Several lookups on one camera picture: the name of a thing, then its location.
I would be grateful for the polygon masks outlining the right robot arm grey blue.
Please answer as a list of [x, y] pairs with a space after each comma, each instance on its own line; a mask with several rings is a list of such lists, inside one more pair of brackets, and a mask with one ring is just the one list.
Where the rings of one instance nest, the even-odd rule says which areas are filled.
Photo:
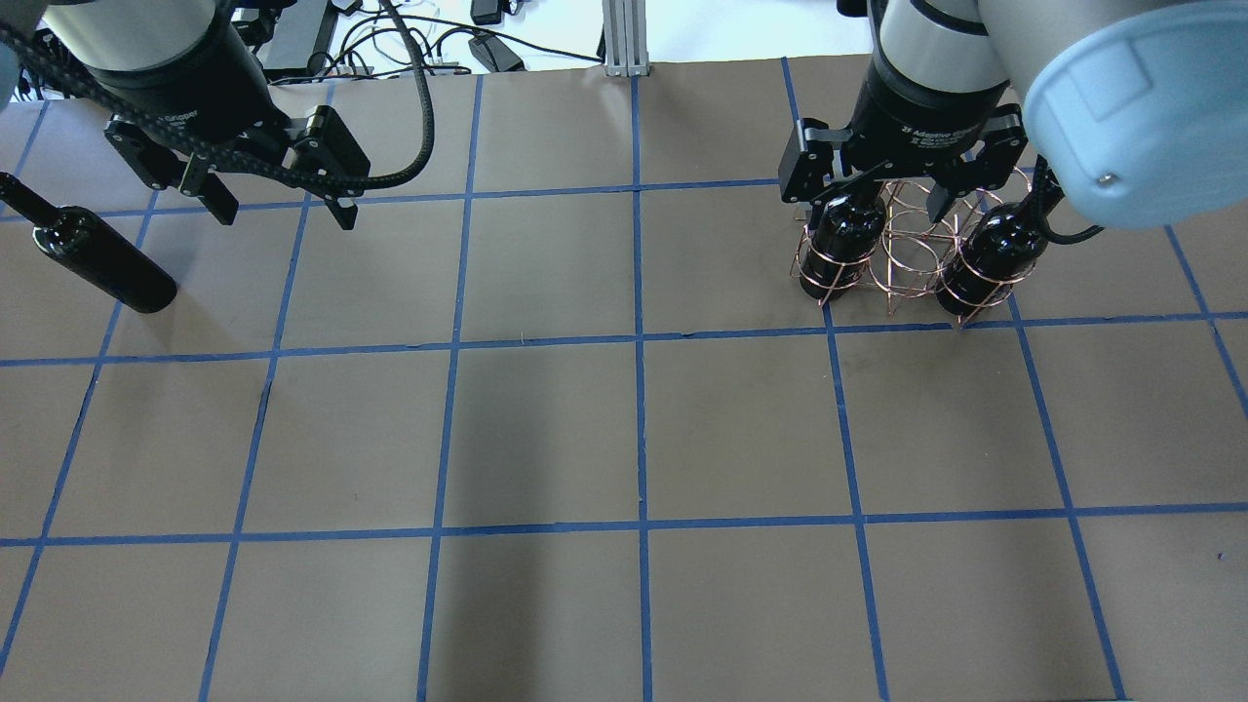
[[930, 177], [930, 214], [1026, 145], [1080, 216], [1149, 229], [1246, 200], [1243, 1], [841, 1], [874, 56], [842, 129], [802, 117], [778, 177], [821, 206]]

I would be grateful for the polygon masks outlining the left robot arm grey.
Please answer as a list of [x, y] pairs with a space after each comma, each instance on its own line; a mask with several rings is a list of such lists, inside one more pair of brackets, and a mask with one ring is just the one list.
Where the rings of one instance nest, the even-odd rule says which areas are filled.
[[369, 157], [333, 107], [295, 119], [276, 105], [226, 2], [2, 4], [4, 47], [21, 39], [27, 55], [41, 55], [39, 25], [75, 57], [67, 74], [130, 107], [131, 116], [112, 112], [105, 136], [151, 189], [197, 199], [231, 225], [238, 201], [221, 175], [236, 154], [308, 174], [339, 227], [354, 226], [354, 181], [369, 174]]

